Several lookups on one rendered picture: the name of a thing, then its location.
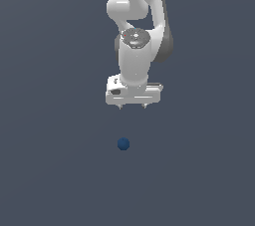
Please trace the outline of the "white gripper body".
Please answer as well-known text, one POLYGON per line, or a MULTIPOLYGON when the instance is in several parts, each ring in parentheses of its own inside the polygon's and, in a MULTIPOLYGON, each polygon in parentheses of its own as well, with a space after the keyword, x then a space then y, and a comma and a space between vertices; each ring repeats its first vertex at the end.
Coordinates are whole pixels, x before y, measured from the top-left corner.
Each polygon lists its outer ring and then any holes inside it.
POLYGON ((163 90, 161 83, 148 83, 141 94, 130 93, 122 84, 119 75, 108 77, 106 90, 106 103, 108 105, 123 106, 126 104, 140 104, 147 106, 160 101, 160 93, 163 90))

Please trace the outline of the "small blue ball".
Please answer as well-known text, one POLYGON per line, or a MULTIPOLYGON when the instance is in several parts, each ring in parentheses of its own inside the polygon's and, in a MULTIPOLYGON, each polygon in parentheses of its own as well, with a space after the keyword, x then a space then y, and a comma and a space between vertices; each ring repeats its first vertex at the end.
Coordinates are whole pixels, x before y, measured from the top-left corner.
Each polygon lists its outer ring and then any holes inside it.
POLYGON ((118 140, 118 148, 120 150, 127 150, 129 148, 129 140, 125 137, 122 137, 118 140))

